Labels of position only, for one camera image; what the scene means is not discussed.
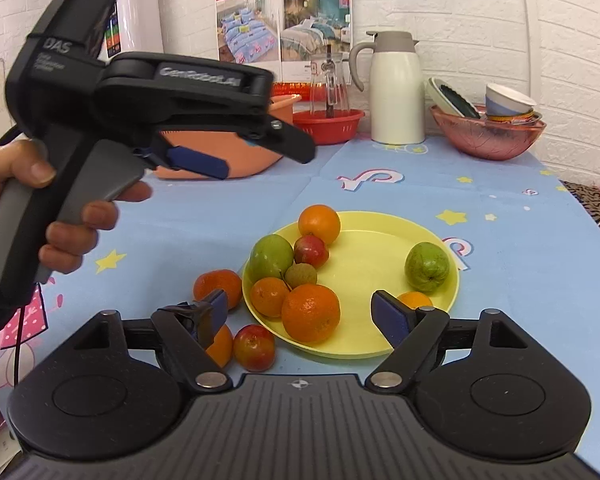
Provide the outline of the person's left hand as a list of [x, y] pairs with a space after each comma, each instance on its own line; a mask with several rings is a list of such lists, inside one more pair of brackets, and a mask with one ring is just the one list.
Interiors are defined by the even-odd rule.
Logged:
[[[44, 188], [55, 174], [56, 170], [32, 141], [17, 140], [0, 146], [0, 196], [10, 179], [30, 188]], [[59, 221], [51, 223], [46, 229], [46, 243], [38, 252], [40, 263], [63, 274], [78, 270], [83, 257], [96, 247], [98, 233], [112, 230], [118, 219], [115, 202], [94, 200], [83, 207], [81, 222], [76, 226]]]

